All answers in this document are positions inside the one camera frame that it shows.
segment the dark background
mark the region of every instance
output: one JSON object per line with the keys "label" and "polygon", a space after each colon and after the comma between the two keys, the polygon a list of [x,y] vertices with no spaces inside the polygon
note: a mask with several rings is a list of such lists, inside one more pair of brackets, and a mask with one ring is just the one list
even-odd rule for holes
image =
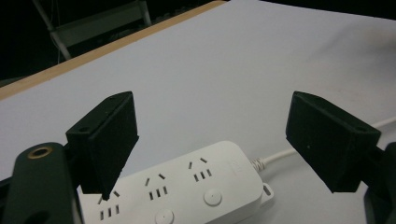
{"label": "dark background", "polygon": [[[53,22],[58,22],[56,3],[58,3],[60,22],[64,24],[90,16],[108,8],[120,6],[130,0],[53,0]],[[151,19],[167,19],[178,12],[203,5],[210,0],[147,0]],[[298,7],[311,7],[330,11],[396,19],[396,8],[390,1],[374,0],[269,0],[268,2]],[[43,0],[43,6],[50,12],[51,0]],[[0,9],[3,31],[0,44],[0,80],[25,77],[49,68],[58,63],[58,50],[51,42],[50,34],[42,21],[32,0],[7,0]],[[129,28],[142,27],[143,22],[129,24]],[[111,33],[85,41],[70,49],[77,56],[90,49],[98,48],[111,41]]]}

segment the metal chair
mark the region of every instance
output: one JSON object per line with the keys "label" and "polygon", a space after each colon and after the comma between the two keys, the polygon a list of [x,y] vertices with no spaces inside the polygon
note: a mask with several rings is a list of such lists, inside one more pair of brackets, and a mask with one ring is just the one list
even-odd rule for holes
{"label": "metal chair", "polygon": [[40,1],[41,0],[33,0],[33,3],[44,20],[44,23],[46,23],[49,33],[58,49],[66,60],[72,58],[67,48],[84,40],[139,19],[143,19],[147,26],[151,25],[149,10],[145,0],[133,1],[126,5],[111,8],[110,10],[57,27],[51,23]]}

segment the power strip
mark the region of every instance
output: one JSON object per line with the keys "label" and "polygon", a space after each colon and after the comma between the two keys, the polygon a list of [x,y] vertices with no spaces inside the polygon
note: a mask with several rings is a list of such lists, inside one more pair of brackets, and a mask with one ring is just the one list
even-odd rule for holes
{"label": "power strip", "polygon": [[274,197],[236,144],[219,142],[80,194],[86,223],[236,223]]}

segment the screw hole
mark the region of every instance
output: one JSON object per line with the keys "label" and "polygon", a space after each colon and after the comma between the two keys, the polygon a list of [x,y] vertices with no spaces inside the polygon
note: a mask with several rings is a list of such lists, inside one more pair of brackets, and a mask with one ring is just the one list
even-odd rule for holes
{"label": "screw hole", "polygon": [[361,126],[356,127],[356,129],[358,131],[361,131],[361,132],[367,132],[367,129],[365,129],[365,128],[361,127]]}
{"label": "screw hole", "polygon": [[78,129],[78,130],[79,130],[80,132],[82,132],[82,133],[85,133],[85,132],[87,132],[89,129],[90,129],[90,128],[88,128],[88,127],[83,127],[83,128]]}
{"label": "screw hole", "polygon": [[36,148],[33,151],[31,151],[27,157],[29,159],[40,159],[40,158],[46,157],[51,152],[52,152],[51,147],[40,147],[40,148]]}

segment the mounting hole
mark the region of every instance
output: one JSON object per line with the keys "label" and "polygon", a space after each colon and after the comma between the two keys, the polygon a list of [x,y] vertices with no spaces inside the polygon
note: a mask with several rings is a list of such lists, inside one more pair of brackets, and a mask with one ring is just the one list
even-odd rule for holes
{"label": "mounting hole", "polygon": [[44,224],[49,220],[49,218],[50,218],[49,212],[41,211],[29,216],[26,219],[25,224]]}
{"label": "mounting hole", "polygon": [[356,129],[358,131],[361,131],[361,132],[367,132],[367,129],[365,129],[365,128],[361,127],[361,126],[356,127]]}
{"label": "mounting hole", "polygon": [[85,132],[87,132],[89,129],[90,129],[90,128],[88,128],[88,127],[83,127],[83,128],[78,129],[78,130],[79,130],[80,132],[82,132],[82,133],[85,133]]}
{"label": "mounting hole", "polygon": [[29,152],[29,155],[27,157],[32,160],[40,159],[40,158],[46,157],[51,152],[52,152],[51,147],[39,147],[39,148],[36,148],[36,149],[32,150],[31,152]]}

